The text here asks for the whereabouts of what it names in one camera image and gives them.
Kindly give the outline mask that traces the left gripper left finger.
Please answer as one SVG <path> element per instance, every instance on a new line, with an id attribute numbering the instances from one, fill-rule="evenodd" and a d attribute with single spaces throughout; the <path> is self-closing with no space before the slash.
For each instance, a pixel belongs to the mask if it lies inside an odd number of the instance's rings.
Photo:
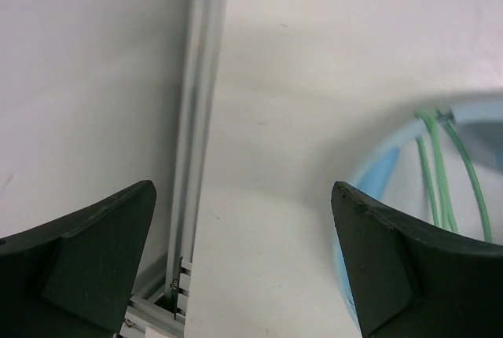
<path id="1" fill-rule="evenodd" d="M 113 337 L 133 291 L 156 205 L 140 181 L 1 239 L 3 337 Z"/>

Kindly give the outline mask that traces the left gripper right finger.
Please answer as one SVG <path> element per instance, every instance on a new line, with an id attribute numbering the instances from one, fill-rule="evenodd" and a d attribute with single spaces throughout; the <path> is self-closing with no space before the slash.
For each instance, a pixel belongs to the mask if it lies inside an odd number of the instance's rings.
<path id="1" fill-rule="evenodd" d="M 347 184 L 332 213 L 364 337 L 500 337 L 502 247 L 451 233 Z"/>

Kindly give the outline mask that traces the light blue headphones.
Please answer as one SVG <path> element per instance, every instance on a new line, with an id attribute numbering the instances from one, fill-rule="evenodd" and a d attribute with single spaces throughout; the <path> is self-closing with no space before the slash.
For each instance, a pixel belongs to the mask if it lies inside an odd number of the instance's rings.
<path id="1" fill-rule="evenodd" d="M 417 111 L 350 184 L 419 220 L 502 243 L 502 99 Z"/>

